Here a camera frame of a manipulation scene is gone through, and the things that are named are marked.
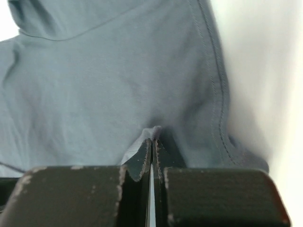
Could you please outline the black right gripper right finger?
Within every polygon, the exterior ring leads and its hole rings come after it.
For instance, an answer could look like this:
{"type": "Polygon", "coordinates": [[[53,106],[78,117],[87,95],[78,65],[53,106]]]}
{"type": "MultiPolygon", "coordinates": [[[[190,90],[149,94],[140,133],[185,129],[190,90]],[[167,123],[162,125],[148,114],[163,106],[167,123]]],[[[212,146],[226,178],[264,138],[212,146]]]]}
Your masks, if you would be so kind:
{"type": "Polygon", "coordinates": [[[185,168],[176,147],[152,143],[158,227],[289,227],[273,180],[257,169],[185,168]]]}

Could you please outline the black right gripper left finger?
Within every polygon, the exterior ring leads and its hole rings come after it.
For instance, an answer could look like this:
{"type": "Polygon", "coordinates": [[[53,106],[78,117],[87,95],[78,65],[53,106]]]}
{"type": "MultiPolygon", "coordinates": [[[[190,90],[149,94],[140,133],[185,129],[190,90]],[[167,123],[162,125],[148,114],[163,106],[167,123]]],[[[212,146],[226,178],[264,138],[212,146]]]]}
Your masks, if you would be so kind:
{"type": "Polygon", "coordinates": [[[36,167],[15,181],[3,227],[147,227],[152,142],[121,166],[36,167]]]}

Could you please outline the grey blue t shirt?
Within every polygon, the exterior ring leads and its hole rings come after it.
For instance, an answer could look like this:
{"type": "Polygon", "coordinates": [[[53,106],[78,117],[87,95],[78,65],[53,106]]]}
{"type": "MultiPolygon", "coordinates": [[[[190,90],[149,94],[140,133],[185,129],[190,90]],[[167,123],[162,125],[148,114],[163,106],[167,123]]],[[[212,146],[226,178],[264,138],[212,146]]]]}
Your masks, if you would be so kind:
{"type": "Polygon", "coordinates": [[[0,43],[0,175],[117,165],[169,131],[188,167],[267,162],[227,132],[229,86],[206,0],[10,0],[0,43]]]}

